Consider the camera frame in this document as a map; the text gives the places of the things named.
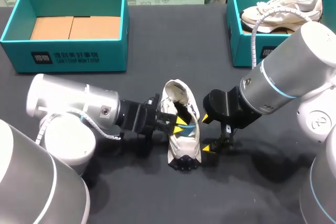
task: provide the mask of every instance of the shoe box logo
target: shoe box logo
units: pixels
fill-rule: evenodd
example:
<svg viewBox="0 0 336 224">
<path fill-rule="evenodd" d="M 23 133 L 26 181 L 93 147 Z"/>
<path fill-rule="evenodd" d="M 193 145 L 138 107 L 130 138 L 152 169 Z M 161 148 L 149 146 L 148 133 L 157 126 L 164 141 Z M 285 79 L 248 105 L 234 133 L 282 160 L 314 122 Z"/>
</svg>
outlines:
<svg viewBox="0 0 336 224">
<path fill-rule="evenodd" d="M 260 59 L 265 59 L 276 48 L 275 46 L 264 46 L 261 50 Z"/>
<path fill-rule="evenodd" d="M 48 52 L 32 52 L 31 56 L 36 64 L 53 64 Z"/>
</svg>

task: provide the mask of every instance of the black table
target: black table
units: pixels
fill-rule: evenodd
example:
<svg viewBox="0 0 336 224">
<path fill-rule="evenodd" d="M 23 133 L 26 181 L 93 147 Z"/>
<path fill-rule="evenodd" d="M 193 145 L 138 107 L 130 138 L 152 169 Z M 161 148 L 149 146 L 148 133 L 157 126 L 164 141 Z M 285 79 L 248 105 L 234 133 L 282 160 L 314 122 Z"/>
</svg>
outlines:
<svg viewBox="0 0 336 224">
<path fill-rule="evenodd" d="M 0 8 L 0 32 L 11 11 Z M 125 73 L 61 77 L 134 101 L 161 94 L 168 80 L 179 78 L 193 91 L 203 117 L 203 97 L 215 88 L 230 90 L 249 71 L 232 67 L 224 6 L 135 6 L 130 18 Z M 25 108 L 33 77 L 17 74 L 0 49 L 0 118 L 30 138 L 38 132 Z M 239 130 L 237 151 L 221 156 L 217 167 L 204 156 L 206 166 L 190 173 L 168 167 L 160 134 L 148 158 L 137 157 L 133 141 L 119 155 L 99 140 L 89 223 L 304 223 L 299 191 L 318 146 L 301 133 L 297 106 L 293 101 Z M 201 138 L 219 136 L 218 123 L 200 128 Z"/>
</svg>

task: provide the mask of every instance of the shoe sole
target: shoe sole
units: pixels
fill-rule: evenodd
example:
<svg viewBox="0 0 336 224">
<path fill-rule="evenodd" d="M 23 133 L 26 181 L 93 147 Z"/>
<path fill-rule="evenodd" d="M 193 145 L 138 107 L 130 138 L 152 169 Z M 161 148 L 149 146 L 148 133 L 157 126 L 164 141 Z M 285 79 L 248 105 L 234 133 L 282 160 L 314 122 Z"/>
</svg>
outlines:
<svg viewBox="0 0 336 224">
<path fill-rule="evenodd" d="M 254 28 L 254 24 L 246 23 L 243 20 L 241 22 L 244 23 L 245 26 L 247 26 L 246 28 L 249 28 L 248 31 L 252 32 L 252 30 Z M 258 27 L 258 32 L 259 33 L 264 33 L 264 34 L 269 34 L 277 28 L 287 28 L 287 29 L 290 29 L 292 31 L 296 31 L 301 26 L 302 26 L 302 24 L 293 24 L 293 23 L 283 23 L 283 24 L 280 24 L 280 25 L 277 25 L 277 26 L 259 26 Z"/>
</svg>

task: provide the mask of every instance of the cardboard panel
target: cardboard panel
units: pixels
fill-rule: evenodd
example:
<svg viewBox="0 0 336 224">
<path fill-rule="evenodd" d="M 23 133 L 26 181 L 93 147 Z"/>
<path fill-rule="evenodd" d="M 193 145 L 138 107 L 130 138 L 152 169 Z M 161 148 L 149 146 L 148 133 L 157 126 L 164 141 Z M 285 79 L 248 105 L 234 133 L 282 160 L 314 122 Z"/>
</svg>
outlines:
<svg viewBox="0 0 336 224">
<path fill-rule="evenodd" d="M 73 17 L 38 17 L 30 39 L 68 39 Z"/>
<path fill-rule="evenodd" d="M 119 39 L 120 17 L 75 17 L 69 39 Z"/>
</svg>

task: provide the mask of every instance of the white shoe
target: white shoe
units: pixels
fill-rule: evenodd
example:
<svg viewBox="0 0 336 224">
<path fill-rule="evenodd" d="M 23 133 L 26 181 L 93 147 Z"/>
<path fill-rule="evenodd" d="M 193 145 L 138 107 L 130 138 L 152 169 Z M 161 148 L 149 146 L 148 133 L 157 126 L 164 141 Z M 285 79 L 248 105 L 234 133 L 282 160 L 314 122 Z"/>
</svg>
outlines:
<svg viewBox="0 0 336 224">
<path fill-rule="evenodd" d="M 257 20 L 267 11 L 277 7 L 300 10 L 312 21 L 319 21 L 322 16 L 322 0 L 270 0 L 258 2 L 257 6 L 249 7 L 240 13 L 244 29 L 252 31 Z M 258 27 L 260 33 L 270 33 L 274 29 L 284 27 L 296 31 L 305 21 L 292 13 L 275 13 L 268 16 Z"/>
<path fill-rule="evenodd" d="M 168 164 L 180 170 L 197 168 L 202 162 L 198 126 L 200 117 L 195 98 L 187 84 L 181 80 L 168 81 L 163 88 L 160 106 L 161 112 L 178 116 L 174 133 L 169 137 Z M 182 116 L 181 111 L 187 117 L 190 115 L 189 123 L 179 117 Z"/>
</svg>

